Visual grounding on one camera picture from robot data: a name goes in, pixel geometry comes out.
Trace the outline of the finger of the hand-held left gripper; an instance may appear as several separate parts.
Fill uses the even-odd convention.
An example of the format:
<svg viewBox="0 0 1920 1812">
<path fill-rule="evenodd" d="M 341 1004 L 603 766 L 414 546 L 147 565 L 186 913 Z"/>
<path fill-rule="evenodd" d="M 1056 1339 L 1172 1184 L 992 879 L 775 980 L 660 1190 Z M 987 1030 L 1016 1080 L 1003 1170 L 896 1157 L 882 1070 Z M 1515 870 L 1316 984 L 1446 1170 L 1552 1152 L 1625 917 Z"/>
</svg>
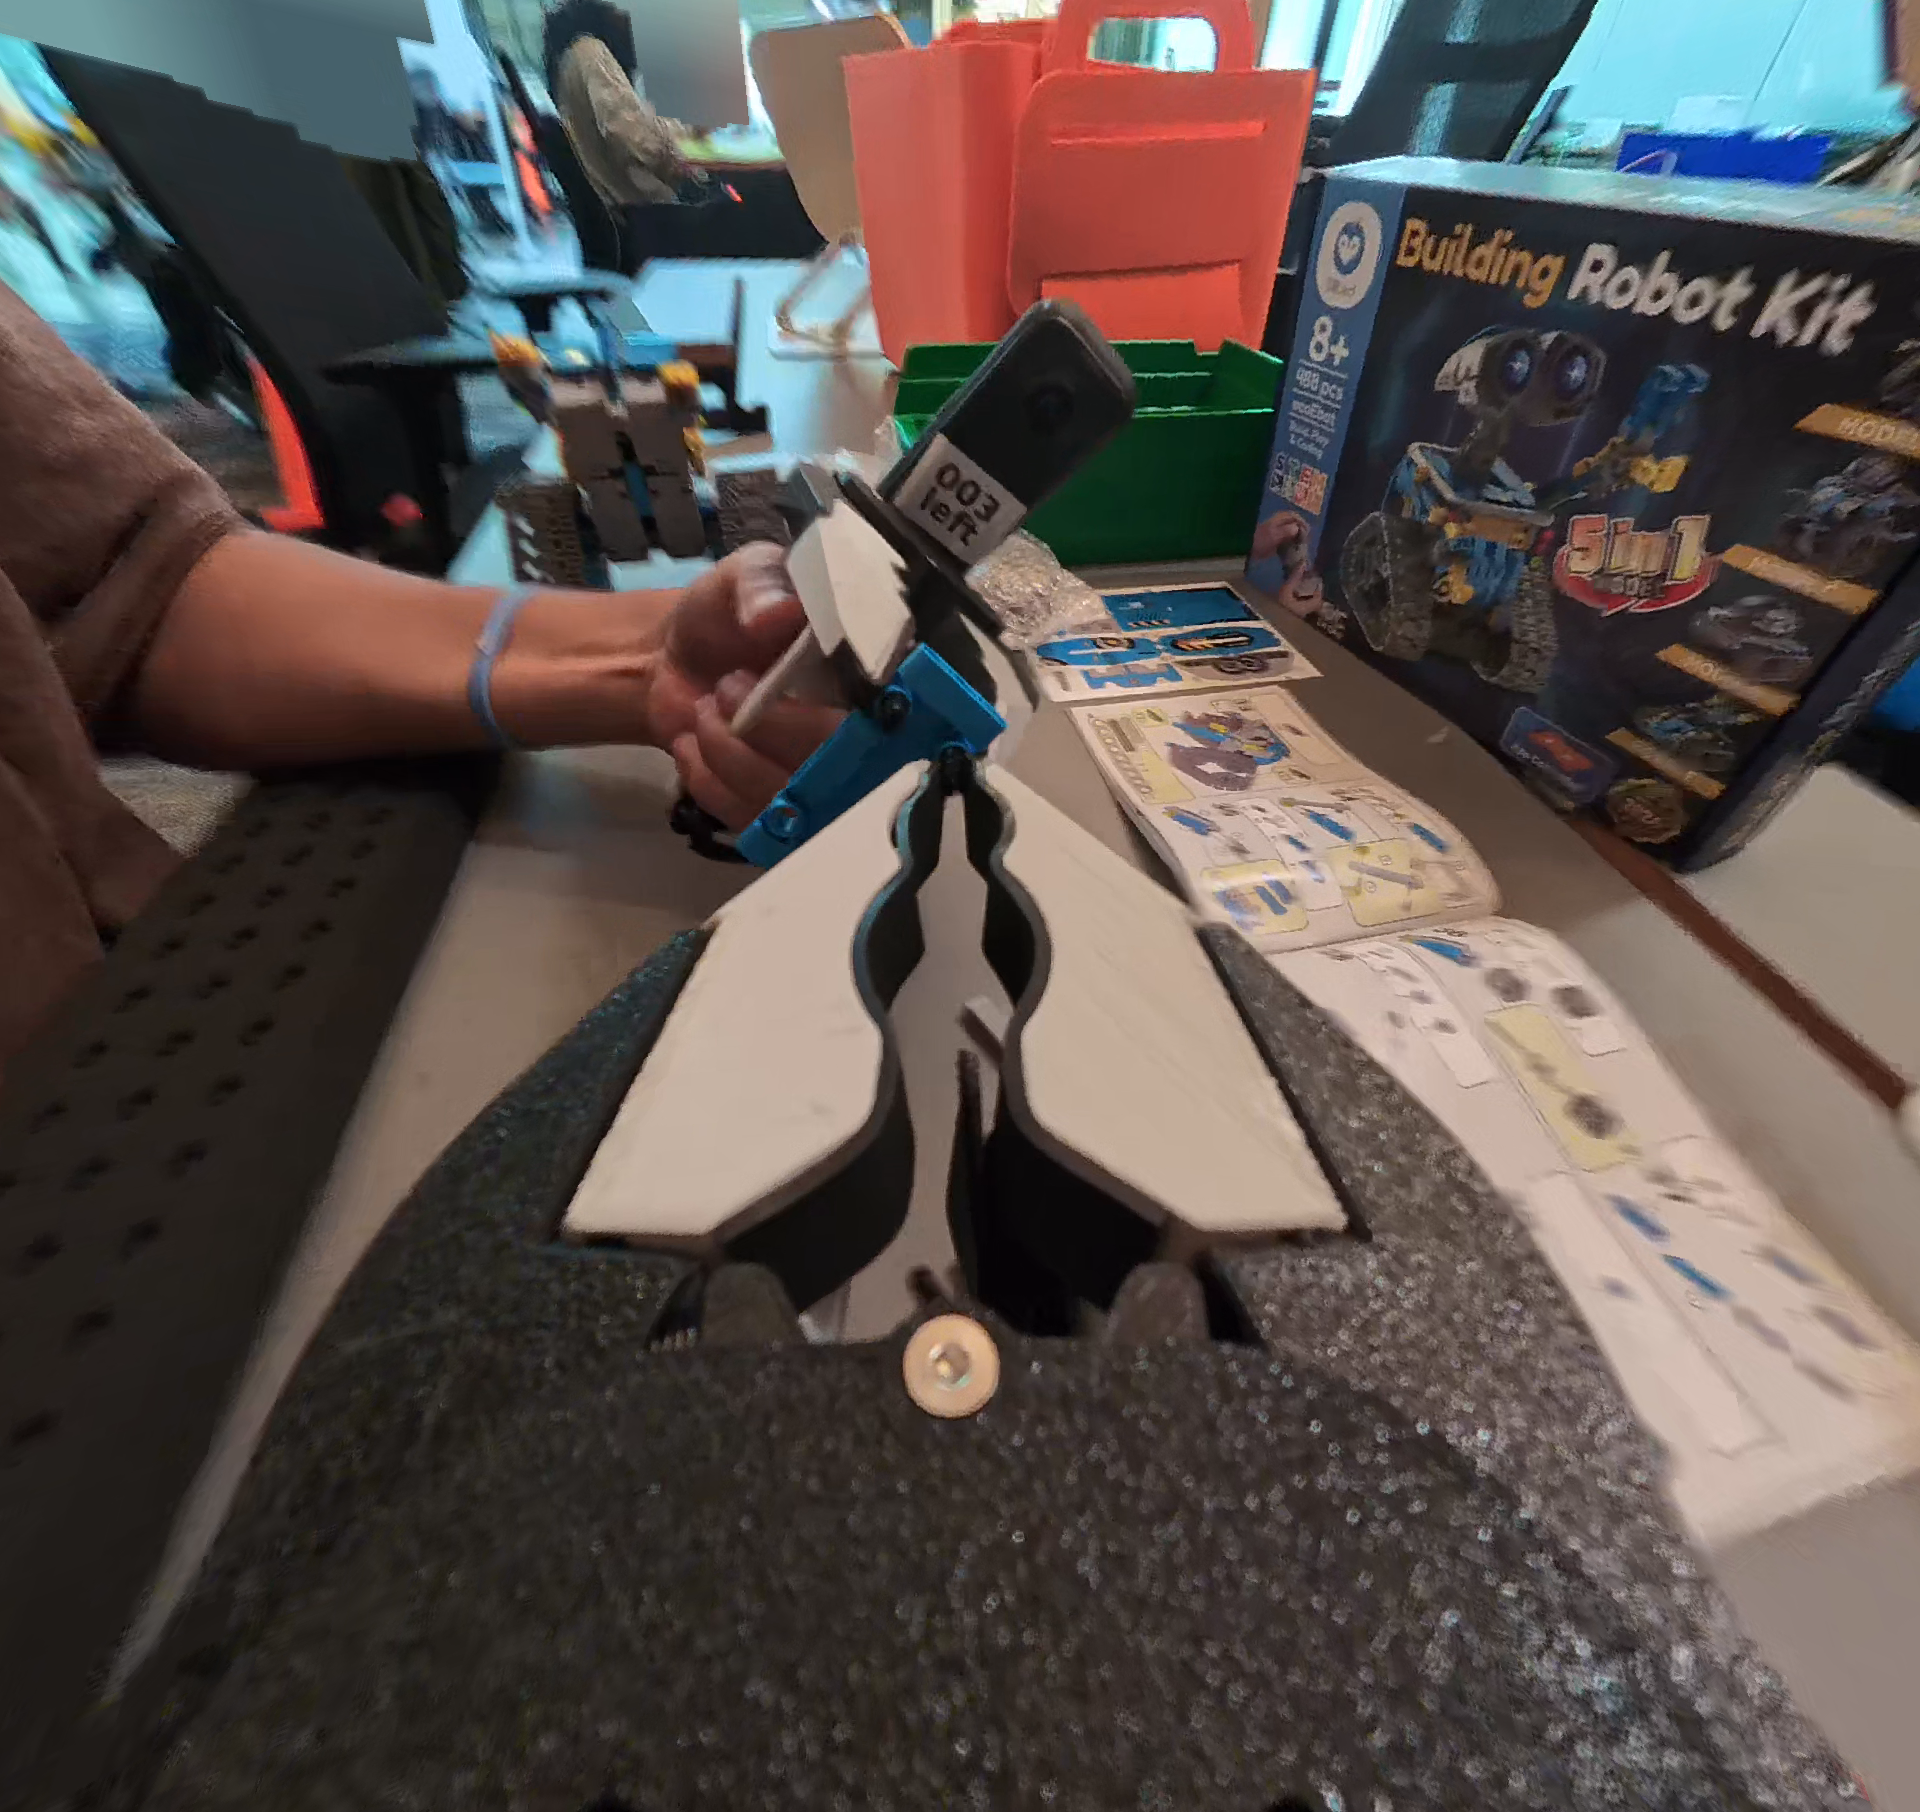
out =
<svg viewBox="0 0 1920 1812">
<path fill-rule="evenodd" d="M 791 643 L 729 720 L 734 742 L 824 742 L 847 715 L 839 666 L 817 643 Z"/>
<path fill-rule="evenodd" d="M 882 687 L 915 643 L 901 551 L 834 502 L 791 541 L 784 576 L 804 607 L 784 687 Z"/>
</svg>

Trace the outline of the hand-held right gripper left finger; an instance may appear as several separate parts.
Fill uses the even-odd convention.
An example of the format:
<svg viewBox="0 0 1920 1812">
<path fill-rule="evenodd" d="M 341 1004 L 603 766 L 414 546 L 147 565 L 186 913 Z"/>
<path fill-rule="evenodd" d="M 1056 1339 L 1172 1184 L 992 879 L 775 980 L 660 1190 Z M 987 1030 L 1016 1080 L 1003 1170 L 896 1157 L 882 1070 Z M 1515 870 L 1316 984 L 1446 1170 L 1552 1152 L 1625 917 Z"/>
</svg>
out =
<svg viewBox="0 0 1920 1812">
<path fill-rule="evenodd" d="M 915 1129 L 895 998 L 941 856 L 911 766 L 721 903 L 563 1212 L 563 1241 L 760 1263 L 817 1307 L 901 1232 Z"/>
</svg>

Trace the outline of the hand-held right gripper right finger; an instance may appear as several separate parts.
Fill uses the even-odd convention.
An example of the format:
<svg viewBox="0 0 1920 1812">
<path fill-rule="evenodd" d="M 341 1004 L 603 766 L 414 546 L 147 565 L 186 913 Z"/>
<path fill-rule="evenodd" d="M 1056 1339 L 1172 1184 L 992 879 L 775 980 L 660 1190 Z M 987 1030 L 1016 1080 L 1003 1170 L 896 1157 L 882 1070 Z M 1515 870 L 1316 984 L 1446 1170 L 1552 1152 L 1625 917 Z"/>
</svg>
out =
<svg viewBox="0 0 1920 1812">
<path fill-rule="evenodd" d="M 1143 1269 L 1350 1228 L 1226 960 L 1260 956 L 1006 768 L 962 798 L 1006 998 L 962 1166 L 962 1274 L 992 1314 L 1107 1314 Z"/>
</svg>

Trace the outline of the blue block piece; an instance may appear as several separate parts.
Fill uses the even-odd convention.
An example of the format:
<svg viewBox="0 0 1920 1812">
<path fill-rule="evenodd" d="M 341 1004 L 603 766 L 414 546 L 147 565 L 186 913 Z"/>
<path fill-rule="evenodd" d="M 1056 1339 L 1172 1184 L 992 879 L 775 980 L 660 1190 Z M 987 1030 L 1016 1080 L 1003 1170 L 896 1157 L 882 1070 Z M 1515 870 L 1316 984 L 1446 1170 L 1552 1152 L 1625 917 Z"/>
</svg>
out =
<svg viewBox="0 0 1920 1812">
<path fill-rule="evenodd" d="M 856 706 L 734 845 L 756 870 L 778 867 L 901 768 L 959 751 L 981 758 L 1006 732 L 994 674 L 954 666 L 915 646 L 866 706 Z"/>
</svg>

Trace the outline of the blue grey toy robot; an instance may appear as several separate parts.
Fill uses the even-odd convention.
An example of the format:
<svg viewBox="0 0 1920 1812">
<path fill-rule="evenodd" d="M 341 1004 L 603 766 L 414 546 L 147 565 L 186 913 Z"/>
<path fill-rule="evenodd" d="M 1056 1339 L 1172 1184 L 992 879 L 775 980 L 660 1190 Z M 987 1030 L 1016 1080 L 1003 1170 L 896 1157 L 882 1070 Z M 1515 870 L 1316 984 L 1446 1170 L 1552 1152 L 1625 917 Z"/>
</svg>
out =
<svg viewBox="0 0 1920 1812">
<path fill-rule="evenodd" d="M 614 336 L 591 356 L 531 336 L 484 339 L 558 461 L 497 491 L 518 587 L 612 590 L 614 565 L 791 546 L 778 473 L 710 465 L 710 429 L 760 436 L 770 423 L 741 406 L 734 346 Z"/>
</svg>

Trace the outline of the person's left forearm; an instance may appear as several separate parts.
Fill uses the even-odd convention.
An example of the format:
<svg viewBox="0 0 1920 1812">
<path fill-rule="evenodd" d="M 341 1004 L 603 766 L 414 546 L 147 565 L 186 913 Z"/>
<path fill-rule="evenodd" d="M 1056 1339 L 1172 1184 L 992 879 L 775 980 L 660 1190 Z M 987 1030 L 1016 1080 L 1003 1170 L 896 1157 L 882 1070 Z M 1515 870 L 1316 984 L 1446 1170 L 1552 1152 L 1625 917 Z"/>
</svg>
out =
<svg viewBox="0 0 1920 1812">
<path fill-rule="evenodd" d="M 133 736 L 197 768 L 487 751 L 463 679 L 497 593 L 230 533 L 144 654 Z M 497 670 L 500 720 L 534 751 L 643 744 L 643 674 L 675 601 L 537 590 Z"/>
</svg>

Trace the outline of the grey desk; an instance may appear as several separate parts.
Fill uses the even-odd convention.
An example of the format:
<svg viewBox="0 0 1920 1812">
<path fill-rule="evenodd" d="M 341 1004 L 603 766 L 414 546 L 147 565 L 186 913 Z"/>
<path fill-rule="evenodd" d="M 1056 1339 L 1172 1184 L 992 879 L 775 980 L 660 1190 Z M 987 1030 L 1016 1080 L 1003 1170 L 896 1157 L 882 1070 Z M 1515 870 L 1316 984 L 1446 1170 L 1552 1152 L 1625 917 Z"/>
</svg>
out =
<svg viewBox="0 0 1920 1812">
<path fill-rule="evenodd" d="M 1883 1080 L 1915 1057 L 1915 817 L 1821 768 L 1748 853 L 1706 874 L 1737 907 L 1722 917 L 1695 885 L 1552 815 L 1322 637 L 1299 643 L 1319 663 L 1303 701 L 1329 732 L 1478 842 L 1504 907 L 1609 980 L 1795 1219 L 1915 1331 L 1915 1158 L 1883 1102 Z M 656 754 L 505 766 L 112 1678 L 137 1674 L 178 1611 L 275 1393 L 429 1157 L 741 887 L 675 842 L 667 799 Z M 1706 1559 L 1873 1810 L 1915 1810 L 1915 1476 L 1713 1534 Z"/>
</svg>

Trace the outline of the person's left hand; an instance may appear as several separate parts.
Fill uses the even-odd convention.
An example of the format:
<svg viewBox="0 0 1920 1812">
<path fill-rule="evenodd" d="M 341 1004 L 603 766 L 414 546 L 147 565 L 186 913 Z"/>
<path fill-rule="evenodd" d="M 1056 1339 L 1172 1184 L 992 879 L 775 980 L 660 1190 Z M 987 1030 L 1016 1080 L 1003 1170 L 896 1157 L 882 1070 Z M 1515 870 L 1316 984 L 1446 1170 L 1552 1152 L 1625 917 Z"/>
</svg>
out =
<svg viewBox="0 0 1920 1812">
<path fill-rule="evenodd" d="M 753 824 L 824 742 L 734 742 L 753 680 L 804 637 L 804 607 L 775 546 L 748 546 L 677 593 L 643 674 L 643 744 L 682 792 L 729 832 Z"/>
</svg>

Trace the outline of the small bubble wrap bag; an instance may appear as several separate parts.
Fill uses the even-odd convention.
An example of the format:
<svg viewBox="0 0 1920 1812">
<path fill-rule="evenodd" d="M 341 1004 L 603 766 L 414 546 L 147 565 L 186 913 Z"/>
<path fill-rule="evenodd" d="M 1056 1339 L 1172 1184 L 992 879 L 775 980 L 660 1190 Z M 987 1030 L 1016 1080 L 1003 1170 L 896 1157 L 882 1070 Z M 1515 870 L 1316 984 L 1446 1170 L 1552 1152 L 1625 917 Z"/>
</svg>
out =
<svg viewBox="0 0 1920 1812">
<path fill-rule="evenodd" d="M 997 617 L 1006 651 L 1117 631 L 1103 599 L 1024 526 L 966 568 L 966 587 Z"/>
</svg>

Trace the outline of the green plastic bin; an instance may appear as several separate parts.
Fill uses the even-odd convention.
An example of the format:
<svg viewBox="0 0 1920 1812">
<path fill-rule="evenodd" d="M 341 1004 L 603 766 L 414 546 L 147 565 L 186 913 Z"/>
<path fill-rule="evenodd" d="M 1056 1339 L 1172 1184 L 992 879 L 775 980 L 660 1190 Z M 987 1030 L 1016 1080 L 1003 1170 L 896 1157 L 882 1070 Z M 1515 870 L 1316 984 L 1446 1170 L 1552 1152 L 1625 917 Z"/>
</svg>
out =
<svg viewBox="0 0 1920 1812">
<path fill-rule="evenodd" d="M 918 342 L 901 354 L 901 451 L 935 420 L 994 342 Z M 1024 524 L 1060 565 L 1154 565 L 1245 550 L 1275 440 L 1282 361 L 1223 342 L 1120 342 L 1136 420 Z"/>
</svg>

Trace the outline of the blue white printed sheet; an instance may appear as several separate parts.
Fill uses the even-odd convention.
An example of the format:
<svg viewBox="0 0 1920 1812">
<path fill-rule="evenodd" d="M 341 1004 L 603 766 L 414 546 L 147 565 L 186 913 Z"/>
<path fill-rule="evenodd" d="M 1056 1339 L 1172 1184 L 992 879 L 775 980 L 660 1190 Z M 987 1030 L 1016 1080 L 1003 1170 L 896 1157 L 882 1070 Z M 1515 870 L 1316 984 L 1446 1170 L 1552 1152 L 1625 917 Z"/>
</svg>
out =
<svg viewBox="0 0 1920 1812">
<path fill-rule="evenodd" d="M 1093 593 L 1093 607 L 1053 623 L 1027 656 L 1040 695 L 1060 706 L 1319 679 L 1226 580 Z"/>
</svg>

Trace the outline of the blue wrist band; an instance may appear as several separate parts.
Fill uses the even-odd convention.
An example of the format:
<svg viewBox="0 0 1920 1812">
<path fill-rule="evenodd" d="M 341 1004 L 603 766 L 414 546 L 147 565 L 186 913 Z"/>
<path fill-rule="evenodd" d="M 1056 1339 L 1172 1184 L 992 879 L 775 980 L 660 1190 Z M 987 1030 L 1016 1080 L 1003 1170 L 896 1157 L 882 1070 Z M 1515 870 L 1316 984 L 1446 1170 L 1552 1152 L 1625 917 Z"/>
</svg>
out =
<svg viewBox="0 0 1920 1812">
<path fill-rule="evenodd" d="M 528 610 L 528 603 L 537 599 L 537 587 L 510 587 L 503 593 L 492 599 L 484 617 L 483 617 L 483 628 L 476 637 L 476 646 L 471 646 L 471 656 L 468 656 L 468 679 L 463 679 L 463 695 L 468 695 L 468 715 L 471 723 L 478 723 L 483 736 L 497 747 L 497 751 L 531 751 L 528 742 L 519 742 L 503 720 L 500 720 L 500 708 L 497 708 L 497 670 L 518 637 L 518 623 L 519 615 Z"/>
</svg>

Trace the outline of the tan wooden chair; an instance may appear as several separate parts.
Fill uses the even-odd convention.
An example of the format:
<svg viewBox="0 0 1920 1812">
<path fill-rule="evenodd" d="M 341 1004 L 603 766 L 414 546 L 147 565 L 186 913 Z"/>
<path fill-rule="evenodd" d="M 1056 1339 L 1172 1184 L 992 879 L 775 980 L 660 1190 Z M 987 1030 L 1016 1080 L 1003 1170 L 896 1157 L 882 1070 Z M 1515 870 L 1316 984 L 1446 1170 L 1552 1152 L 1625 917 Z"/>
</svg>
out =
<svg viewBox="0 0 1920 1812">
<path fill-rule="evenodd" d="M 791 191 L 819 233 L 799 280 L 778 298 L 770 346 L 784 356 L 852 361 L 882 356 L 874 318 L 874 275 L 857 217 L 847 61 L 908 48 L 891 10 L 857 10 L 810 24 L 753 33 L 750 77 L 770 121 Z M 805 318 L 824 280 L 852 266 L 852 304 L 839 318 Z"/>
</svg>

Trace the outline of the instruction booklet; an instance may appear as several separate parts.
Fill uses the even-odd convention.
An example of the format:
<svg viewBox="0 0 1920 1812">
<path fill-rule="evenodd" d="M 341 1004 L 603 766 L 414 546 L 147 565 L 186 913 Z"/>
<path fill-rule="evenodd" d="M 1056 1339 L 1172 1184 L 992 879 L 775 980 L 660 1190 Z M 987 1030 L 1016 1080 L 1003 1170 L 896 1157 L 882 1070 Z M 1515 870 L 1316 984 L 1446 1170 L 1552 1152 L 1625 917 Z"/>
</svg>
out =
<svg viewBox="0 0 1920 1812">
<path fill-rule="evenodd" d="M 1915 1344 L 1585 960 L 1496 916 L 1451 821 L 1275 686 L 1093 701 L 1072 723 L 1201 917 L 1415 1092 L 1527 1223 L 1692 1537 L 1915 1475 Z"/>
</svg>

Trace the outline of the black mesh office chair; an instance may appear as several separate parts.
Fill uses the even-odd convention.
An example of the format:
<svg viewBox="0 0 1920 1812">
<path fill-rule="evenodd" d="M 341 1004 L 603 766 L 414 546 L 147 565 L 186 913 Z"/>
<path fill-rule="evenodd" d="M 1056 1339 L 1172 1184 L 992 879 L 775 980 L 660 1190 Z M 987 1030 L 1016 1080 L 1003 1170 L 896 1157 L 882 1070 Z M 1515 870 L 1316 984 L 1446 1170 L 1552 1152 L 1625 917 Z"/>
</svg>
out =
<svg viewBox="0 0 1920 1812">
<path fill-rule="evenodd" d="M 1598 0 L 1402 0 L 1350 112 L 1312 120 L 1307 167 L 1389 159 L 1496 163 Z"/>
</svg>

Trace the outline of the toy set product box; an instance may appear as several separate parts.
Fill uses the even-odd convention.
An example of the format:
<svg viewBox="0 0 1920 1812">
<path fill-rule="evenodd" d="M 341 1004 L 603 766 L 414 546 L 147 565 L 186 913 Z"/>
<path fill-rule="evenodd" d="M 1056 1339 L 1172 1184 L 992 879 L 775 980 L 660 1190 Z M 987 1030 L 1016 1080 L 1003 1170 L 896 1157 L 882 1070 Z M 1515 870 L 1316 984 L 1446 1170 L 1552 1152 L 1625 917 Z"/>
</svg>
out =
<svg viewBox="0 0 1920 1812">
<path fill-rule="evenodd" d="M 1915 196 L 1329 167 L 1245 580 L 1733 859 L 1915 659 Z"/>
</svg>

